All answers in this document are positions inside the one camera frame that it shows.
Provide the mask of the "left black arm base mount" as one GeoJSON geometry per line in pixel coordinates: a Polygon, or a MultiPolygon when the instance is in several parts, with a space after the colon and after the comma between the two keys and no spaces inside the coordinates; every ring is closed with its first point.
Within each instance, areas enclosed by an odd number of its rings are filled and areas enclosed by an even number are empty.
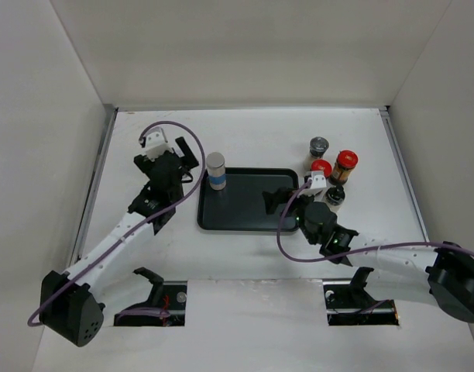
{"type": "Polygon", "coordinates": [[[181,327],[185,326],[186,281],[165,281],[159,274],[140,267],[133,271],[151,285],[146,300],[130,305],[114,316],[116,327],[181,327]]]}

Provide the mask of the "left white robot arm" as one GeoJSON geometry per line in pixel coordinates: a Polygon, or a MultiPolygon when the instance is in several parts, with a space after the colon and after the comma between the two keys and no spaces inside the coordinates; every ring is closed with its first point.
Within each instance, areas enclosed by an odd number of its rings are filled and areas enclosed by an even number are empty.
{"type": "Polygon", "coordinates": [[[143,153],[134,164],[148,181],[128,206],[115,228],[84,258],[63,272],[50,271],[42,280],[39,323],[77,347],[86,346],[98,334],[108,307],[102,298],[120,266],[135,249],[153,238],[188,198],[184,184],[193,181],[191,171],[202,166],[182,136],[169,146],[163,133],[140,139],[143,153]]]}

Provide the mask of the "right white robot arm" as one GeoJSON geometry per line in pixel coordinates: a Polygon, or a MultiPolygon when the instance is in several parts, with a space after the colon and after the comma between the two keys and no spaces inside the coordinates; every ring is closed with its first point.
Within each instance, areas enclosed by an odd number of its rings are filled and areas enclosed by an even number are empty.
{"type": "Polygon", "coordinates": [[[474,323],[474,252],[451,242],[384,243],[368,239],[337,222],[337,215],[300,188],[279,188],[263,192],[265,212],[272,215],[284,206],[280,219],[291,216],[304,238],[319,247],[315,258],[279,251],[295,263],[329,262],[354,267],[348,295],[357,306],[376,298],[401,299],[440,308],[459,321],[474,323]]]}

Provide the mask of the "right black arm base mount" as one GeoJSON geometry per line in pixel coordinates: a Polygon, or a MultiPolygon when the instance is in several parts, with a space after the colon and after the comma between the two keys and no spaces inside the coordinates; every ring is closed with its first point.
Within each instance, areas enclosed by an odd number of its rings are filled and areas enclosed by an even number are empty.
{"type": "Polygon", "coordinates": [[[395,302],[376,300],[366,291],[372,268],[358,268],[351,279],[323,281],[327,322],[330,326],[398,326],[395,302]]]}

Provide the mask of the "blue label sago bottle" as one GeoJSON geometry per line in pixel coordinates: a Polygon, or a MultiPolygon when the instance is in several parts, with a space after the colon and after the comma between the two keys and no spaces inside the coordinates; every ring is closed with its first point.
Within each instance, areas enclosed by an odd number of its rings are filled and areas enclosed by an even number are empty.
{"type": "Polygon", "coordinates": [[[206,157],[208,182],[215,191],[220,191],[226,186],[225,158],[219,152],[213,152],[206,157]]]}

